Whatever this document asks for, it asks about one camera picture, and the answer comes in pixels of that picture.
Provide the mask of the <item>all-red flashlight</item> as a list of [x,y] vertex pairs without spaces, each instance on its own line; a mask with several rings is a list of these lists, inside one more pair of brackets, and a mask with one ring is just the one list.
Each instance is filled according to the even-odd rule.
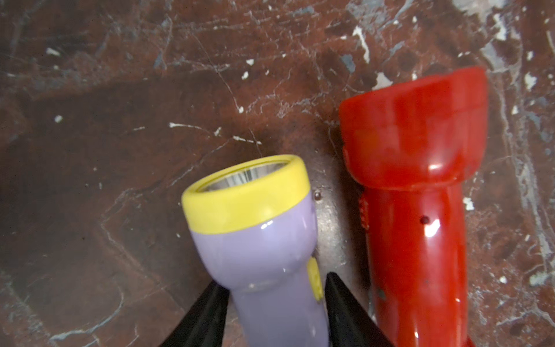
[[470,346],[463,182],[488,130],[481,67],[348,98],[339,117],[345,166],[363,188],[377,325],[395,346]]

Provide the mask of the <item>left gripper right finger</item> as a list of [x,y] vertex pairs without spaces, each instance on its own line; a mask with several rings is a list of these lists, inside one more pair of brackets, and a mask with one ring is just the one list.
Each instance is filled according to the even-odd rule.
[[393,347],[337,273],[327,274],[325,301],[332,346]]

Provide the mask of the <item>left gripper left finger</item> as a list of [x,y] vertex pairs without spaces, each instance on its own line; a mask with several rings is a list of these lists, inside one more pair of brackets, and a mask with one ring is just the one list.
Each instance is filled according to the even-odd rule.
[[212,280],[160,347],[221,347],[229,294]]

